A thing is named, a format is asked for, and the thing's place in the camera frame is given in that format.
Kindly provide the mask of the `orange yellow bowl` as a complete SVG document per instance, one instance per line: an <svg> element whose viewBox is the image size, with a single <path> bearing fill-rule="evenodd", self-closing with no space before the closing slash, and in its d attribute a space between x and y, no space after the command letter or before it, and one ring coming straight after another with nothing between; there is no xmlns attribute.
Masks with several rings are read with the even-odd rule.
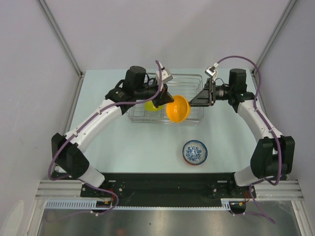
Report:
<svg viewBox="0 0 315 236"><path fill-rule="evenodd" d="M170 121L180 123L185 121L191 111L190 104L188 100L181 96L175 95L173 96L174 102L168 103L166 105L166 114Z"/></svg>

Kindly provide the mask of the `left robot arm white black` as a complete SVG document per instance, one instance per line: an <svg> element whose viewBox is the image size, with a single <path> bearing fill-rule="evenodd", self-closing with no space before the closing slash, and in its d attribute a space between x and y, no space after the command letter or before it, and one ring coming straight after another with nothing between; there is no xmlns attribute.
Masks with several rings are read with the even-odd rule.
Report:
<svg viewBox="0 0 315 236"><path fill-rule="evenodd" d="M65 177L78 179L92 186L97 196L108 193L105 176L94 168L84 156L87 147L111 122L124 115L137 104L152 101L158 108L174 101L168 92L167 82L173 76L169 69L157 62L158 70L151 78L141 66L131 66L125 78L119 80L105 96L98 108L79 126L66 134L56 133L51 139L52 163L65 172Z"/></svg>

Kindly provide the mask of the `blue white floral bowl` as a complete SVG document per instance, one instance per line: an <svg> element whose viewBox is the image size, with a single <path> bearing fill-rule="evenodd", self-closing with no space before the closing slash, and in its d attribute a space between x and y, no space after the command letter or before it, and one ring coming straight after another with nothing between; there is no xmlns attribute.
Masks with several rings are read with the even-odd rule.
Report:
<svg viewBox="0 0 315 236"><path fill-rule="evenodd" d="M184 144L182 155L183 159L196 163L201 160L207 160L208 150L201 141L190 140Z"/></svg>

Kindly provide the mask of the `yellow green bowl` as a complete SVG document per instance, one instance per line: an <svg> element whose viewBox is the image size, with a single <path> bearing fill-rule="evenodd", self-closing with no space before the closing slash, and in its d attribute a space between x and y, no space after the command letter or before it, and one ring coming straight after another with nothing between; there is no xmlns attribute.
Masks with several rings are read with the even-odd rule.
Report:
<svg viewBox="0 0 315 236"><path fill-rule="evenodd" d="M144 103L144 109L145 111L148 112L157 112L157 111L161 111L164 107L163 106L158 106L156 107L152 101L148 101L146 103Z"/></svg>

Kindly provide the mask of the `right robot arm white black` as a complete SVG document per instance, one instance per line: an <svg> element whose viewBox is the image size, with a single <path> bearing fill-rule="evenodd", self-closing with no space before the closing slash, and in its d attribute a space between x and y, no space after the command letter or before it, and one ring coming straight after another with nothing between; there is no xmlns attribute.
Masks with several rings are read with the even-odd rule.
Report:
<svg viewBox="0 0 315 236"><path fill-rule="evenodd" d="M228 183L227 192L239 197L245 186L261 181L277 185L282 176L292 171L295 140L280 132L263 113L255 95L247 90L247 74L244 69L231 69L228 84L217 85L217 70L214 66L205 70L208 79L202 91L191 101L192 107L213 106L216 101L227 101L247 124L252 132L256 147L250 164L234 173L234 181Z"/></svg>

